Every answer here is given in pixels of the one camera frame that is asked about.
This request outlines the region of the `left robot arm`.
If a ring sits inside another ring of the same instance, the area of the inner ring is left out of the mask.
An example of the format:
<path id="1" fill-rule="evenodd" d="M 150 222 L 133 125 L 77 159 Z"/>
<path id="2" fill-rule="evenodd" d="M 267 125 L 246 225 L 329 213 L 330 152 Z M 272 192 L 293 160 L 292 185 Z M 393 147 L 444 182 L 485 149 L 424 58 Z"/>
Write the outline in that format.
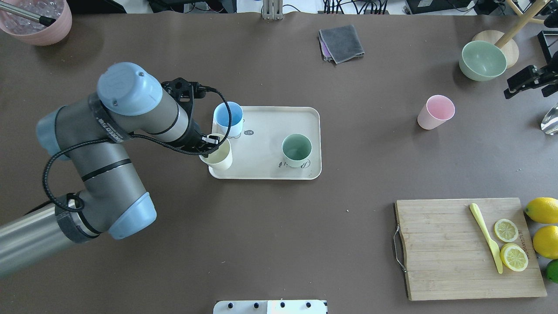
<path id="1" fill-rule="evenodd" d="M 183 78 L 160 83 L 141 66 L 118 62 L 95 92 L 41 119 L 36 134 L 50 154 L 41 176 L 48 200 L 1 227 L 1 276 L 104 232 L 121 240 L 151 225 L 155 205 L 123 143 L 215 152 L 223 141 L 202 133 L 192 117 L 194 99 L 207 92 L 218 91 Z"/>

